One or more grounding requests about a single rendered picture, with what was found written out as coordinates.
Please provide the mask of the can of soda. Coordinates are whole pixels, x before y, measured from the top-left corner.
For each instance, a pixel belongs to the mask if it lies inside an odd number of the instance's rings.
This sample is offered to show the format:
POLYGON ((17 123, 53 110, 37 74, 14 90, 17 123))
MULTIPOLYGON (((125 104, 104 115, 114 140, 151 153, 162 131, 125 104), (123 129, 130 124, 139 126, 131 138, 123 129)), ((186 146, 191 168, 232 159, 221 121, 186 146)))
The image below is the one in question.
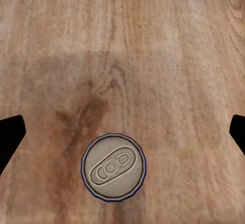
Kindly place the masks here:
POLYGON ((146 157, 131 137, 108 133, 87 146, 81 159, 81 175, 93 195, 106 202, 120 202, 143 185, 146 157))

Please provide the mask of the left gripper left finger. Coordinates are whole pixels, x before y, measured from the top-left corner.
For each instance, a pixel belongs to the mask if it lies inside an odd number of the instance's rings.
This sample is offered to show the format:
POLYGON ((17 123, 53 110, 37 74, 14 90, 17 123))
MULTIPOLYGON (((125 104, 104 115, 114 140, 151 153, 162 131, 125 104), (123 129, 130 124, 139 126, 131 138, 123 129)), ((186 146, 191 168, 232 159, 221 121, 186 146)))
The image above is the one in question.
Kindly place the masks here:
POLYGON ((0 120, 0 175, 25 134, 25 122, 21 115, 0 120))

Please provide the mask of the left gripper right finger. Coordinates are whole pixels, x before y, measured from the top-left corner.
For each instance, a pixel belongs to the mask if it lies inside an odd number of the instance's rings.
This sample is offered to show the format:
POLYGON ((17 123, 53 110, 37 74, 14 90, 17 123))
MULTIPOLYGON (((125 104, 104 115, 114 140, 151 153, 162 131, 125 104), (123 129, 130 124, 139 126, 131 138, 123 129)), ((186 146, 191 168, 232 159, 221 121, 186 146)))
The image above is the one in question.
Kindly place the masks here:
POLYGON ((229 133, 245 155, 245 117, 233 115, 229 133))

